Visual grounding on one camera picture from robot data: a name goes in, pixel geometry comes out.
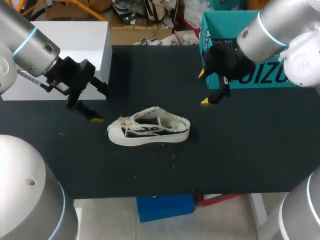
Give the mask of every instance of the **teal box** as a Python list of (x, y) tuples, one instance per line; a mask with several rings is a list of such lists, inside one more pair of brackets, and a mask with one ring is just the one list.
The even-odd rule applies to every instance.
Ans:
[(247, 3), (247, 0), (209, 0), (215, 11), (238, 9)]
[[(211, 11), (202, 17), (200, 33), (200, 53), (202, 63), (205, 52), (213, 44), (226, 44), (236, 41), (237, 35), (254, 19), (259, 11)], [(265, 63), (256, 64), (254, 72), (243, 79), (229, 83), (231, 89), (295, 87), (284, 73), (283, 62), (274, 56)], [(218, 89), (216, 73), (206, 78), (209, 89)]]

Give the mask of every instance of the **blue box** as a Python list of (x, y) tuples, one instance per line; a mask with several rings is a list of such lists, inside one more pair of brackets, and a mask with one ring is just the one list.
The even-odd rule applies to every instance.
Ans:
[[(204, 62), (205, 52), (213, 44), (226, 44), (236, 41), (237, 35), (254, 19), (259, 11), (211, 11), (202, 17), (199, 48)], [(274, 56), (265, 63), (256, 64), (255, 71), (229, 83), (231, 89), (295, 87), (284, 73), (283, 62)], [(209, 89), (218, 89), (216, 73), (206, 78)]]
[(138, 196), (136, 205), (141, 223), (191, 214), (195, 209), (192, 195)]
[(215, 11), (238, 9), (245, 5), (247, 0), (209, 0), (210, 6)]

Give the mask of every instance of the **background clutter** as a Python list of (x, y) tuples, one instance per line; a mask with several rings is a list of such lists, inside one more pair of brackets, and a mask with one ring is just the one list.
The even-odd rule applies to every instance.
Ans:
[(199, 44), (204, 12), (260, 10), (269, 0), (27, 0), (30, 21), (108, 21), (113, 45)]

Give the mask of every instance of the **white sneaker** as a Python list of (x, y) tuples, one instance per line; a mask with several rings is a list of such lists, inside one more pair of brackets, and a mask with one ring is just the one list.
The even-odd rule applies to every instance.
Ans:
[(110, 140), (122, 146), (179, 143), (188, 138), (190, 122), (154, 106), (133, 116), (118, 118), (107, 130)]

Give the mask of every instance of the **black table surface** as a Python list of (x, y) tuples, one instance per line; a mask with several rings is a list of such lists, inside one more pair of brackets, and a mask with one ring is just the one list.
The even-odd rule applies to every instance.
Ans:
[[(2, 101), (0, 134), (32, 144), (75, 199), (286, 192), (319, 165), (314, 89), (236, 89), (205, 107), (201, 68), (198, 46), (114, 46), (113, 99), (85, 102), (105, 123), (87, 122), (64, 101)], [(109, 141), (108, 124), (152, 106), (189, 119), (187, 141)]]

